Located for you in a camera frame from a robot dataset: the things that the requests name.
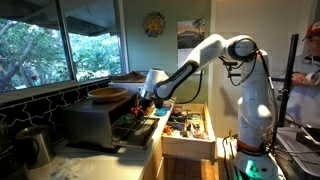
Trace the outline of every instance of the sun wall ornament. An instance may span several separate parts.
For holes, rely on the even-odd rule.
[[[143,20],[144,33],[149,37],[160,36],[165,29],[164,16],[160,12],[151,12]]]

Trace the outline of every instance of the white wall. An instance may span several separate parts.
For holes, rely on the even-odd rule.
[[[212,0],[211,33],[226,39],[240,34],[253,37],[258,47],[267,51],[271,76],[276,77],[286,68],[291,36],[303,38],[316,4],[316,0]],[[299,41],[297,53],[302,51]],[[231,84],[219,60],[211,64],[209,74],[208,105],[215,134],[225,137],[229,130],[235,134],[240,87]]]

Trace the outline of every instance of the window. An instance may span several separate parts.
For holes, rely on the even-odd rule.
[[[0,92],[123,73],[113,0],[1,0]]]

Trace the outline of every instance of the poster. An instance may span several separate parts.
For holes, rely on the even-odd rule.
[[[185,62],[190,52],[204,40],[204,19],[178,22],[178,68]]]

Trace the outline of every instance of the ceiling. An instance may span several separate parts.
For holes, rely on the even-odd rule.
[[[113,0],[61,0],[70,33],[96,36],[116,29]],[[0,18],[58,29],[54,0],[1,0]]]

